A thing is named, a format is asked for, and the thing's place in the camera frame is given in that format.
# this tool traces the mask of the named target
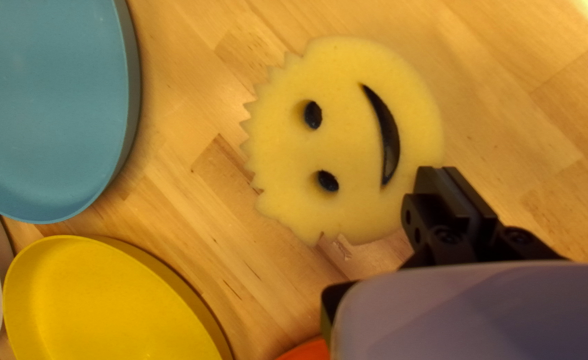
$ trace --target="wooden tabletop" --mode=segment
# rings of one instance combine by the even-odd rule
[[[314,37],[385,44],[442,111],[446,164],[506,224],[588,261],[588,0],[129,0],[140,48],[138,136],[114,184],[51,225],[4,219],[16,250],[100,234],[165,261],[220,320],[239,360],[272,360],[319,333],[324,286],[393,270],[396,233],[307,247],[253,203],[238,122],[266,66]],[[13,359],[6,335],[0,360]]]

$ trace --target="black metal bracket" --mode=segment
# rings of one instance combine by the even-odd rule
[[[510,260],[567,260],[531,232],[506,227],[455,167],[419,167],[405,194],[401,224],[414,254],[399,268]],[[328,286],[321,296],[321,330],[330,333],[339,302],[356,282]]]

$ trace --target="blue plate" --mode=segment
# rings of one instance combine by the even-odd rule
[[[0,0],[0,214],[87,208],[129,152],[138,51],[124,0]]]

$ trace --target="yellow plate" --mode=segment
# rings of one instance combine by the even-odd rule
[[[50,236],[21,251],[4,283],[18,360],[231,360],[199,296],[122,241]]]

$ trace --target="yellow sponge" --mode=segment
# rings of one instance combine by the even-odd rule
[[[317,38],[256,91],[242,122],[245,167],[264,190],[256,207],[309,245],[322,234],[361,244],[394,232],[417,167],[442,162],[437,107],[385,46]]]

